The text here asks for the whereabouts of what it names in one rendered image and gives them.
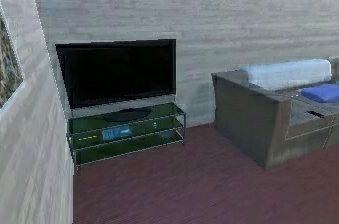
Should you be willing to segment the green glass television stand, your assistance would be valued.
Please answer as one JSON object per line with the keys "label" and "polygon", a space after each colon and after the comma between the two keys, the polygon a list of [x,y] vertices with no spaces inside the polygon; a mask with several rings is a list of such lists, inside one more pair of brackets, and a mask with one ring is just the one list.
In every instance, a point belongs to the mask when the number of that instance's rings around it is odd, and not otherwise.
{"label": "green glass television stand", "polygon": [[[128,126],[132,134],[104,141],[104,129]],[[185,144],[186,113],[174,102],[71,118],[67,140],[79,167],[170,144]]]}

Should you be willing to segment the blue box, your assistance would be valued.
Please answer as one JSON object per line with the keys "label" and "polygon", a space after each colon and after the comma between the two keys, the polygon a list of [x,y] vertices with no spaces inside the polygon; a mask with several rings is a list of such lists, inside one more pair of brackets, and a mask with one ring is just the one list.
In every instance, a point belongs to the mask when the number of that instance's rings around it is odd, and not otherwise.
{"label": "blue box", "polygon": [[132,134],[131,129],[128,126],[104,129],[102,131],[102,139],[104,141],[110,141],[113,139],[119,139],[130,136]]}

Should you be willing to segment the black television set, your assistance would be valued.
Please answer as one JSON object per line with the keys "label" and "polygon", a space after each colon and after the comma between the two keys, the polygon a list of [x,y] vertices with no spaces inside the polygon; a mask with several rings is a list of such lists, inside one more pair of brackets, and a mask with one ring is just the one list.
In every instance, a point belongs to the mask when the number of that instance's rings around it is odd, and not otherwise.
{"label": "black television set", "polygon": [[58,43],[71,116],[144,115],[176,95],[174,39]]}

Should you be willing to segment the grey brown sofa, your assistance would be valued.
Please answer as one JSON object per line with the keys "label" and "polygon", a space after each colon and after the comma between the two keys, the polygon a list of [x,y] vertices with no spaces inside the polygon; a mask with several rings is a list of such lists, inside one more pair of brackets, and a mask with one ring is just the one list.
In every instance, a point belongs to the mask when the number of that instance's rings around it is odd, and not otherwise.
{"label": "grey brown sofa", "polygon": [[339,102],[314,102],[294,89],[268,91],[241,70],[214,73],[212,80],[217,130],[259,166],[269,169],[339,144]]}

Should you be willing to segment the pale blue long cushion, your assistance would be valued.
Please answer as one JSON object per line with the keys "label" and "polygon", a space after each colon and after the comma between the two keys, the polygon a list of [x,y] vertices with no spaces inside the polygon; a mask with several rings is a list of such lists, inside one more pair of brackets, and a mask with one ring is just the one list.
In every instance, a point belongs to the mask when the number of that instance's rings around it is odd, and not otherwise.
{"label": "pale blue long cushion", "polygon": [[242,67],[248,81],[274,91],[331,80],[331,64],[326,59],[309,59],[284,63]]}

